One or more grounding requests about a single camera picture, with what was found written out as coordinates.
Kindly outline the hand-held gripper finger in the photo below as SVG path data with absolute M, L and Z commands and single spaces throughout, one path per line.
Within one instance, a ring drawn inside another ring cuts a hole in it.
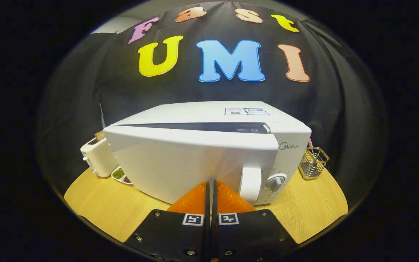
M 202 214 L 153 209 L 124 245 L 152 261 L 210 260 L 210 183 L 204 184 Z
M 298 244 L 269 209 L 222 212 L 222 194 L 213 184 L 212 257 L 219 261 L 278 261 Z

